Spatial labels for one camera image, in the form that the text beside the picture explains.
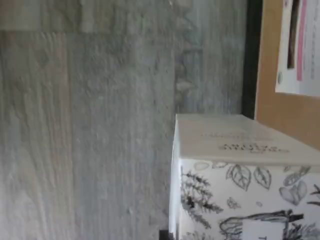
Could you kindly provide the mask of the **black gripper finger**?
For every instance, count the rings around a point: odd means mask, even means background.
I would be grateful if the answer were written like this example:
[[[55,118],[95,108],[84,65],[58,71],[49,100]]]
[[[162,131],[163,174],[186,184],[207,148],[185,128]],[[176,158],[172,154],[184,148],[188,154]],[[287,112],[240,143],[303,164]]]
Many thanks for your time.
[[[168,229],[161,229],[159,230],[159,240],[175,240],[174,233]]]

